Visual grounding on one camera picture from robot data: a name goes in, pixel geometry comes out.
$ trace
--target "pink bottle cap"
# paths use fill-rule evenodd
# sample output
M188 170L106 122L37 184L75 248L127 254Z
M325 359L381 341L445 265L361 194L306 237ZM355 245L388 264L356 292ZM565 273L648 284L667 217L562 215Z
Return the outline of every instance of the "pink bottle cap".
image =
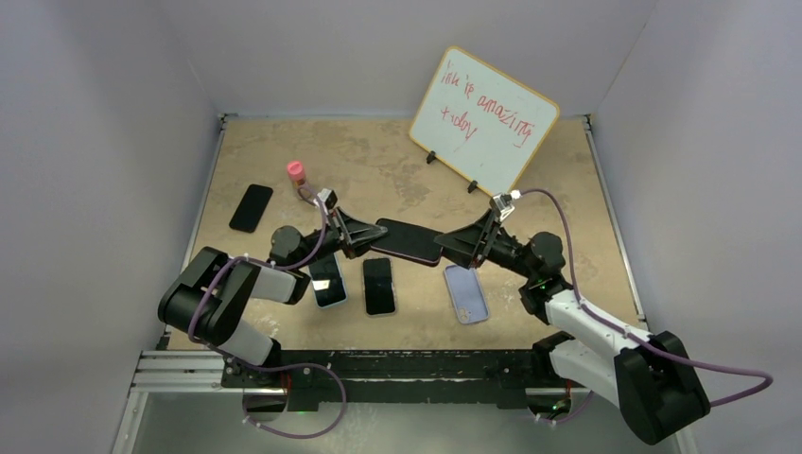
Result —
M304 178L306 178L304 165L301 164L301 161L293 161L287 164L287 174L289 175L289 178L294 182L299 182Z

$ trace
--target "whiteboard frame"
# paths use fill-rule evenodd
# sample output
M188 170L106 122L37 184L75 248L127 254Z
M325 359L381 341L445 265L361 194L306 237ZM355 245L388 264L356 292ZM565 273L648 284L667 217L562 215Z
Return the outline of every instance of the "whiteboard frame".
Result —
M554 109L556 109L556 110L557 110L557 115L555 115L555 116L554 116L554 120L551 122L551 124L549 125L549 127L548 127L548 128L546 128L546 132L543 134L543 137L541 137L541 138L540 138L540 142L538 142L538 143L537 143L537 145L535 145L535 146L534 146L534 148L532 149L532 154L529 156L529 158L527 158L527 161L526 161L526 163L523 165L523 167L521 167L521 171L520 171L520 172L518 172L518 175L515 177L515 180L513 181L513 184L512 184L512 185L511 185L511 186L510 186L510 187L507 189L507 191L508 191L508 192L509 192L509 191L512 191L512 190L515 188L515 185L516 185L516 184L518 184L518 180L520 180L520 179L521 179L521 175L523 175L523 174L524 174L524 171L527 169L527 167L529 167L529 164L532 162L532 158L534 157L534 153L536 153L536 152L537 152L537 150L538 150L538 149L540 148L540 146L543 144L543 141L544 141L544 140L546 140L546 137L549 135L549 132L551 132L551 128L553 128L553 127L554 127L554 124L556 124L556 123L557 123L557 120L558 120L558 119L560 119L560 106L558 106L558 105L557 105L557 103L556 103L556 102L554 102L554 101L552 101L551 99L548 99L547 97L545 97L545 96L541 95L540 93L538 93L538 92L535 92L533 89L531 89L531 88L529 88L528 86L524 85L523 83L519 82L517 79L513 79L513 78L511 78L511 77L510 77L510 76L508 76L506 73L504 73L504 72L502 72L502 71L498 70L497 68L495 68L495 67L494 67L492 64L489 64L487 61L484 61L484 60L482 60L482 59L478 58L478 57L477 57L477 56L475 56L474 54L472 54L472 53L470 53L470 52L466 51L465 49L463 49L463 48L459 47L458 45L452 45L452 46L449 46L449 47L448 47L448 48L445 50L445 52L443 53L443 56L440 58L440 64L438 64L438 65L437 65L437 69L434 71L434 75L432 76L432 78L431 78L431 82L429 83L429 85L428 85L428 88L427 88L427 91L426 91L426 93L424 94L424 98L421 100L421 104L418 106L418 110L417 110L417 112L415 112L415 116L412 118L412 124L410 125L410 132L409 132L410 139L411 139L411 140L412 140L412 142L414 142L414 143L415 143L415 144L416 144L418 147L422 148L422 149L423 149L423 151L425 151L427 154L431 153L433 150L432 150L432 149L430 149L430 148L427 148L427 147L426 147L424 144L422 144L422 143L421 143L421 142L420 142L418 139L416 139L415 137L413 137L413 136L412 136L412 129L415 127L415 123L418 121L418 115L420 115L420 114L421 114L421 110L422 110L422 109L423 109L423 107L424 107L424 103L426 102L426 100L427 100L427 98L428 98L428 94L429 94L429 92L431 92L431 89L432 89L432 87L434 87L434 84L435 84L435 82L437 81L437 76L440 74L440 70L441 70L441 69L443 69L443 65L445 64L445 56L446 56L446 55L448 55L448 52L450 52L450 51L452 51L452 50L457 50L457 51L459 51L459 52L462 52L463 54L465 54L465 56L467 56L467 57L470 57L470 58L471 58L471 59L473 59L474 61L476 61L476 62L478 62L478 63L481 63L481 64L483 64L483 65L484 65L484 66L486 66L488 69L490 69L490 70L492 70L492 71L496 72L496 74L498 74L498 75L502 76L503 78L506 78L506 79L507 79L507 80L509 80L510 82L513 82L513 83L517 84L519 87L521 87L521 88L523 88L524 90L526 90L526 91L528 91L528 92L532 93L533 95L540 97L540 98L541 98L541 99L543 99L544 101L548 102L548 104L551 104L552 106L554 106ZM474 181L474 179L473 179L473 178L471 178L471 177L468 177L467 175L465 175L464 173L462 173L462 172L461 172L459 169L457 169L456 167L454 167L453 165L451 165L449 162L447 162L446 160L444 160L444 159L443 159L443 158L441 158L440 156L436 156L436 158L437 158L437 161L440 161L441 163L445 164L445 165L446 165L448 168L450 168L451 170L454 170L455 172L457 172L457 174L458 174L458 175L460 175L461 177L465 178L465 179L466 179L468 182L473 182L473 181ZM495 195L495 194L491 193L490 191L488 191L488 190L487 190L487 188L483 187L481 184L477 184L477 188L479 188L479 189L481 190L481 192L483 192L483 193L487 194L488 196L491 196L491 197L492 197L492 196L494 196L494 195Z

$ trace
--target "lavender phone case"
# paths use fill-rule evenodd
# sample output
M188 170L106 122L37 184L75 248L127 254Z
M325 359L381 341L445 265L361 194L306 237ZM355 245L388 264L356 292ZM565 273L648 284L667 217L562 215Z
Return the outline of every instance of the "lavender phone case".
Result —
M457 311L457 320L462 324L487 320L490 312L481 291L476 270L466 270L457 265L445 267L445 284L451 294L451 303Z

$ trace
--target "beige table surface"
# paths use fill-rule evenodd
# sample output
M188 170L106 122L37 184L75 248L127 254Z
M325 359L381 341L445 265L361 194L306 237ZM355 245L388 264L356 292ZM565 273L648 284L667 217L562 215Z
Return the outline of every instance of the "beige table surface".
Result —
M203 246L229 254L266 258L270 236L282 225L303 234L320 227L320 216L295 198L285 171L298 159L315 187L330 187L340 207L359 220L394 218L448 232L478 219L488 196L465 191L468 182L435 162L408 136L409 120L230 121L200 220L193 256ZM231 230L228 222L251 183L274 189L270 205L253 234ZM560 120L537 151L519 188L545 187L566 209L574 239L577 278L583 295L627 323L636 310L626 269L604 204L599 178L579 119ZM549 231L565 238L548 199L529 195L505 221L519 238ZM530 348L555 329L527 314L517 289L523 277L492 263L479 269L490 318L462 325L445 287L442 260L436 268L392 259L397 307L394 315L365 314L361 264L367 253L347 260L338 253L348 301L319 309L311 288L296 306L251 299L246 320L278 339L286 349L500 349ZM199 348L174 331L170 349Z

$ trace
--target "bottle with pink cap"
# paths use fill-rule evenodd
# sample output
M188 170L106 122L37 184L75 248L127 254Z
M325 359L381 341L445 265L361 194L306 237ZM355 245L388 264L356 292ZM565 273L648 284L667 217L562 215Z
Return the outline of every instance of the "bottle with pink cap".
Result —
M292 161L287 164L287 175L292 182L292 188L295 194L302 200L310 201L313 195L305 188L302 188L302 186L306 184L306 170L304 169L304 165L301 164L301 161Z

